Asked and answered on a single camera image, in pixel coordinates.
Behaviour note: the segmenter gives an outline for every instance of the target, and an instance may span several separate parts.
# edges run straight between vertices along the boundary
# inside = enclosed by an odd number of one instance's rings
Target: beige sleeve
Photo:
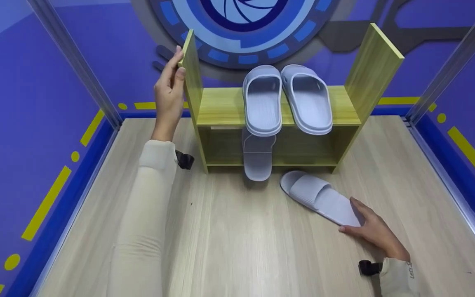
[[[413,265],[393,258],[385,258],[382,265],[382,297],[419,297]]]
[[[108,297],[162,296],[161,253],[176,162],[173,143],[145,144],[113,247]]]

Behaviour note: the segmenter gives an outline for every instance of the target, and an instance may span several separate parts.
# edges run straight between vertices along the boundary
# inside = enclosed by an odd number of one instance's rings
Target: shoe rack
[[[241,129],[245,106],[241,88],[204,88],[194,31],[183,46],[179,66],[186,69],[185,94],[205,172],[214,167],[243,166]],[[371,23],[344,86],[328,86],[333,129],[309,135],[298,129],[285,94],[282,129],[272,150],[274,167],[327,167],[342,162],[384,90],[404,60],[375,23]]]

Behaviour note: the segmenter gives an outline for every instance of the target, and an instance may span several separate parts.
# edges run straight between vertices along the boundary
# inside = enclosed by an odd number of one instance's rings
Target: circular emblem
[[[283,10],[287,0],[202,0],[214,22],[236,32],[261,29]]]
[[[194,30],[199,58],[230,69],[273,64],[301,49],[329,19],[336,0],[152,0],[180,45]]]

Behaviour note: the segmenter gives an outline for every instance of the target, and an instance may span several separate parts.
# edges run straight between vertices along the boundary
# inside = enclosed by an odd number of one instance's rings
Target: slipper strap
[[[312,210],[316,210],[316,197],[325,186],[330,186],[330,184],[313,175],[304,175],[292,185],[289,190],[289,196],[299,203],[302,203],[302,205],[305,205]]]

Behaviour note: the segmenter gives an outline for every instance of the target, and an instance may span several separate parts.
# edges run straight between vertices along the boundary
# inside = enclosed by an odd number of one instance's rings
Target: person's right hand
[[[386,222],[379,215],[375,214],[373,209],[364,205],[364,203],[353,197],[350,198],[350,201],[364,216],[366,222],[362,227],[341,226],[338,231],[366,239],[378,248],[384,250],[388,258],[410,262],[409,252],[391,231]]]
[[[151,139],[172,141],[175,128],[183,113],[183,94],[186,69],[177,69],[183,51],[177,45],[173,58],[164,66],[160,78],[153,86],[157,119]]]

